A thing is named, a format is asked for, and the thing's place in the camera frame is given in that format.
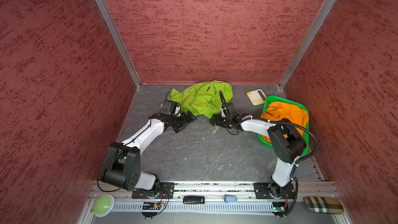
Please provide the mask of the right circuit board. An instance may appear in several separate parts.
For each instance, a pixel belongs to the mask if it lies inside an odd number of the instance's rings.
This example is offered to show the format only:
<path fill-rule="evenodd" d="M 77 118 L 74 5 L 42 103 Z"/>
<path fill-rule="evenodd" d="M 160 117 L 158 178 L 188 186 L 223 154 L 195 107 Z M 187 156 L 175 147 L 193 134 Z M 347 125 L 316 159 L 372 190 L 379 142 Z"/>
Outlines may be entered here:
<path fill-rule="evenodd" d="M 289 204 L 286 202 L 272 202 L 272 213 L 285 213 L 289 210 Z"/>

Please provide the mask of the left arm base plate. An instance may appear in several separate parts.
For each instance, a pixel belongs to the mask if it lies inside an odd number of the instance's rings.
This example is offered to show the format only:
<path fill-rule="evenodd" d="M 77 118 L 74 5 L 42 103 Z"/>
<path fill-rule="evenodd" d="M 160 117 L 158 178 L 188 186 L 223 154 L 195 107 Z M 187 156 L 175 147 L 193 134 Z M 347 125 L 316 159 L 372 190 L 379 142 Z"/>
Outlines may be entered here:
<path fill-rule="evenodd" d="M 155 183 L 151 190 L 134 188 L 132 199 L 171 199 L 174 194 L 174 183 Z"/>

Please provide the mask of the circuit board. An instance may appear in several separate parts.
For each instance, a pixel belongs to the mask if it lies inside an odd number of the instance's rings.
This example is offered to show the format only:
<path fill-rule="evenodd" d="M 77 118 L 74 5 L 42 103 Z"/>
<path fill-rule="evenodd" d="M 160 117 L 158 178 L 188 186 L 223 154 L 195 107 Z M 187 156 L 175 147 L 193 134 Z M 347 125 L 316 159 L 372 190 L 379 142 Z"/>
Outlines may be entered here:
<path fill-rule="evenodd" d="M 145 211 L 160 211 L 163 208 L 163 203 L 157 202 L 157 203 L 152 203 L 152 202 L 144 202 L 142 206 L 142 210 Z"/>
<path fill-rule="evenodd" d="M 289 210 L 289 204 L 286 202 L 272 202 L 272 213 L 285 213 Z"/>

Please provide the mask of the green plastic laundry basket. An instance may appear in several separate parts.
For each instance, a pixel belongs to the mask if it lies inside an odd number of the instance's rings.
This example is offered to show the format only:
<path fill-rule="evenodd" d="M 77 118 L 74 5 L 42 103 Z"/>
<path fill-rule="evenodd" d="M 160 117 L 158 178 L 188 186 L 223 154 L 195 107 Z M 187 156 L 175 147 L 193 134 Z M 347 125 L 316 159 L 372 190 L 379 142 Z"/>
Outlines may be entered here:
<path fill-rule="evenodd" d="M 291 123 L 309 129 L 307 108 L 300 103 L 279 96 L 273 95 L 266 99 L 261 118 L 273 121 L 288 119 Z"/>

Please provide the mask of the light blue small object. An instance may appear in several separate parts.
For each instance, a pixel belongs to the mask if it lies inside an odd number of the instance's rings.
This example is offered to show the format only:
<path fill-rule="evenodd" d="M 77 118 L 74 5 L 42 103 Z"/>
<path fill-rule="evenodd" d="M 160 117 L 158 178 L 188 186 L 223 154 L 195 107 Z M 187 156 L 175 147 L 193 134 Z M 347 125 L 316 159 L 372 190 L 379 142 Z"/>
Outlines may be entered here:
<path fill-rule="evenodd" d="M 234 195 L 225 195 L 224 196 L 225 203 L 235 203 L 237 202 L 237 196 Z"/>

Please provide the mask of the green round push button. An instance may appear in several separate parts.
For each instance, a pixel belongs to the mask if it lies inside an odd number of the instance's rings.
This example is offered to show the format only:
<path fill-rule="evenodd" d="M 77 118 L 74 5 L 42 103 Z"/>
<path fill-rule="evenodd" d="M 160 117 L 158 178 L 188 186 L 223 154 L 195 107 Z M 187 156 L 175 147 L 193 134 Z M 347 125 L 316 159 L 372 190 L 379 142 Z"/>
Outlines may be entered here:
<path fill-rule="evenodd" d="M 98 218 L 110 214 L 115 207 L 115 198 L 112 195 L 103 195 L 99 197 L 93 205 L 94 215 Z"/>

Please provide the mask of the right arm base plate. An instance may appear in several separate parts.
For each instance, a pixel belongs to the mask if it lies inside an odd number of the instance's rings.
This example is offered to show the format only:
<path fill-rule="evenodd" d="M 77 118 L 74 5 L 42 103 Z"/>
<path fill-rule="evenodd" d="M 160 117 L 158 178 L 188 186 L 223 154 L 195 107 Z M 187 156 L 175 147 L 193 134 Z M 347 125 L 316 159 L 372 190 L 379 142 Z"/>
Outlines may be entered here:
<path fill-rule="evenodd" d="M 276 183 L 254 183 L 254 193 L 256 199 L 294 199 L 295 188 L 292 183 L 287 184 L 284 187 L 279 186 Z"/>

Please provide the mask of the orange shorts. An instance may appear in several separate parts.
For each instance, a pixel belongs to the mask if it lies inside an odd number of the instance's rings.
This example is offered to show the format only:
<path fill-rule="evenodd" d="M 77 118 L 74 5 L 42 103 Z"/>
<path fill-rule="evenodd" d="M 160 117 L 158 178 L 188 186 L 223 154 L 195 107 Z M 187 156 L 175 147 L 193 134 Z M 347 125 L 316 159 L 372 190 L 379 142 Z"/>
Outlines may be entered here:
<path fill-rule="evenodd" d="M 309 123 L 308 112 L 297 105 L 286 102 L 271 102 L 265 112 L 262 113 L 261 118 L 266 120 L 280 121 L 288 119 L 294 124 L 306 127 Z"/>

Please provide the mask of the left aluminium corner post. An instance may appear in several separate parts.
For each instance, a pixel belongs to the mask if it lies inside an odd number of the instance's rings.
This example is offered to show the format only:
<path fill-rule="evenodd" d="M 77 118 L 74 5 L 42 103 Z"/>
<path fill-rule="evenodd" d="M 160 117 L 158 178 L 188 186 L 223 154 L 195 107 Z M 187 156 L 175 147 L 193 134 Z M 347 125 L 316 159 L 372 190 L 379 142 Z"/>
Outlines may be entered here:
<path fill-rule="evenodd" d="M 115 42 L 115 44 L 116 44 L 116 46 L 117 46 L 117 48 L 119 50 L 119 53 L 122 56 L 122 59 L 123 59 L 128 71 L 130 73 L 130 76 L 131 76 L 131 78 L 134 81 L 134 84 L 135 84 L 136 88 L 140 89 L 141 86 L 142 86 L 142 82 L 141 82 L 141 80 L 140 80 L 140 78 L 138 76 L 138 73 L 137 73 L 137 71 L 136 71 L 136 69 L 135 69 L 135 67 L 134 67 L 134 65 L 132 63 L 132 60 L 131 60 L 130 55 L 129 55 L 128 51 L 127 51 L 127 48 L 125 47 L 125 44 L 123 43 L 121 35 L 120 35 L 120 33 L 119 33 L 118 29 L 117 29 L 117 26 L 116 26 L 116 24 L 115 24 L 115 22 L 114 22 L 114 20 L 112 18 L 111 13 L 110 13 L 107 5 L 106 5 L 105 0 L 95 0 L 95 2 L 96 2 L 97 6 L 98 6 L 98 8 L 100 10 L 100 13 L 101 13 L 101 15 L 102 15 L 102 17 L 103 17 L 103 19 L 104 19 L 109 31 L 110 31 L 110 33 L 111 33 L 111 36 L 112 36 L 112 38 L 113 38 L 113 40 L 114 40 L 114 42 Z"/>

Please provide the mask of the plaid patterned case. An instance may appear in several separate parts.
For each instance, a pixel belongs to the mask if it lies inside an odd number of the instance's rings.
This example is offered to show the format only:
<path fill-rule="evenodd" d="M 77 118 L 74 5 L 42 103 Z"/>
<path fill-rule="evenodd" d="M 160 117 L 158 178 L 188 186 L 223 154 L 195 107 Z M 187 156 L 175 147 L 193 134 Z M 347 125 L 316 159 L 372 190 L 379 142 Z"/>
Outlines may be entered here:
<path fill-rule="evenodd" d="M 305 197 L 305 205 L 308 210 L 314 213 L 343 214 L 342 203 L 335 198 L 327 197 Z"/>

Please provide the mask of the aluminium corner post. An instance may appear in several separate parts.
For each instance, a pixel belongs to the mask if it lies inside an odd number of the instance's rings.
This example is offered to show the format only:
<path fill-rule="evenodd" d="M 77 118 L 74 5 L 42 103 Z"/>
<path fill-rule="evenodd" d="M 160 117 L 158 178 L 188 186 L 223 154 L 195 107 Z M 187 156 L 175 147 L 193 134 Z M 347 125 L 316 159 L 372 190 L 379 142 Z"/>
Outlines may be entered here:
<path fill-rule="evenodd" d="M 115 42 L 115 44 L 116 44 L 116 46 L 117 46 L 117 48 L 119 50 L 119 53 L 122 56 L 122 59 L 123 59 L 128 71 L 130 73 L 130 76 L 131 76 L 131 78 L 134 81 L 134 84 L 135 84 L 136 88 L 140 89 L 141 86 L 142 86 L 142 82 L 141 82 L 141 80 L 140 80 L 140 78 L 138 76 L 138 73 L 137 73 L 137 71 L 136 71 L 136 69 L 135 69 L 135 67 L 134 67 L 134 65 L 132 63 L 132 60 L 131 60 L 130 55 L 129 55 L 128 51 L 127 51 L 127 48 L 125 47 L 125 44 L 123 43 L 121 35 L 120 35 L 120 33 L 119 33 L 118 29 L 117 29 L 117 26 L 116 26 L 116 24 L 115 24 L 115 22 L 114 22 L 114 20 L 112 18 L 111 13 L 110 13 L 107 5 L 106 5 L 105 0 L 95 0 L 95 2 L 96 2 L 97 6 L 98 6 L 98 8 L 100 10 L 100 13 L 101 13 L 101 15 L 102 15 L 102 17 L 103 17 L 103 19 L 104 19 L 109 31 L 110 31 L 110 33 L 111 33 L 111 36 L 112 36 L 112 38 L 113 38 L 113 40 L 114 40 L 114 42 Z"/>
<path fill-rule="evenodd" d="M 322 26 L 324 20 L 328 16 L 330 10 L 332 9 L 333 5 L 335 4 L 336 0 L 324 0 L 316 17 L 314 18 L 310 28 L 308 29 L 307 34 L 305 35 L 301 45 L 299 46 L 292 62 L 290 63 L 287 71 L 285 72 L 284 76 L 282 77 L 279 88 L 283 91 L 285 86 L 287 85 L 289 79 L 293 75 L 293 72 L 297 68 L 299 62 L 305 55 L 308 47 L 312 43 L 314 37 L 316 36 L 317 32 L 319 31 L 320 27 Z"/>

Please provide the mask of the lime green shorts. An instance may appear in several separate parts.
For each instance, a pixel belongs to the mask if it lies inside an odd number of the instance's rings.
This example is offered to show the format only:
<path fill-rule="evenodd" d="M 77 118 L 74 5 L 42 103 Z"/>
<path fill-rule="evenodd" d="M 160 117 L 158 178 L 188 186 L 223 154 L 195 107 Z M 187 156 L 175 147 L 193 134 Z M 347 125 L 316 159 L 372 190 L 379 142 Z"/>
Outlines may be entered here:
<path fill-rule="evenodd" d="M 204 115 L 210 119 L 220 113 L 220 93 L 227 102 L 233 98 L 232 86 L 217 80 L 195 84 L 182 92 L 172 89 L 166 98 L 178 102 L 184 113 L 191 112 L 194 116 Z"/>

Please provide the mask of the right aluminium corner post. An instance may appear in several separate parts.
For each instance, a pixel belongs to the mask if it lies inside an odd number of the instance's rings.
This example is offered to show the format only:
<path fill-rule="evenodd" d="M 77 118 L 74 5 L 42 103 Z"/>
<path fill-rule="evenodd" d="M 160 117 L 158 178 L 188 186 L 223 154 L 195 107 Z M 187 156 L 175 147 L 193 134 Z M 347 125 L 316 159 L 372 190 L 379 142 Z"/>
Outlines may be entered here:
<path fill-rule="evenodd" d="M 332 9 L 333 5 L 335 4 L 336 0 L 324 0 L 316 17 L 314 18 L 310 28 L 308 29 L 307 34 L 305 35 L 301 45 L 299 46 L 292 62 L 290 63 L 287 71 L 285 72 L 284 76 L 282 77 L 279 88 L 283 91 L 285 86 L 287 85 L 289 79 L 293 75 L 293 72 L 297 68 L 299 62 L 305 55 L 308 47 L 312 43 L 314 37 L 316 36 L 317 32 L 319 31 L 320 27 L 322 26 L 324 20 L 328 16 L 330 10 Z"/>

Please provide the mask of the cream desk calculator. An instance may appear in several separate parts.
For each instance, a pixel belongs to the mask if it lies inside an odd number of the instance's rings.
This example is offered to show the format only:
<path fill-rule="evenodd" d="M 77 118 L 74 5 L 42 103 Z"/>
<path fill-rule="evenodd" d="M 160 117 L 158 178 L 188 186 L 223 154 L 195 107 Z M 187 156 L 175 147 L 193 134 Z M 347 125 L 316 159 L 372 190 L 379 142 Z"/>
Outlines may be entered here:
<path fill-rule="evenodd" d="M 264 104 L 267 98 L 266 94 L 261 89 L 248 91 L 246 95 L 254 106 Z"/>

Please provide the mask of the aluminium front rail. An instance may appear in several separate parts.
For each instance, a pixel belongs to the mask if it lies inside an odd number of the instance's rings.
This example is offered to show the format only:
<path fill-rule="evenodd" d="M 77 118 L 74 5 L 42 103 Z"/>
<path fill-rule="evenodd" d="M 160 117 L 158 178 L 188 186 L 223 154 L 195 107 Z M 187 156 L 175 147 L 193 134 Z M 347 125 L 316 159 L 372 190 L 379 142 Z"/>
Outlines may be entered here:
<path fill-rule="evenodd" d="M 327 197 L 340 199 L 340 194 L 333 182 L 301 181 L 295 188 L 294 199 L 256 199 L 252 181 L 176 181 L 173 182 L 174 194 L 170 199 L 132 199 L 132 191 L 116 190 L 115 187 L 99 183 L 90 192 L 90 207 L 103 195 L 115 198 L 112 212 L 121 213 L 206 213 L 206 214 L 254 214 L 272 215 L 272 202 L 286 202 L 291 206 L 293 201 L 303 201 L 305 197 Z M 225 195 L 237 196 L 237 202 L 225 203 Z M 203 196 L 205 204 L 183 204 L 185 196 Z M 163 203 L 160 211 L 142 210 L 144 202 Z"/>

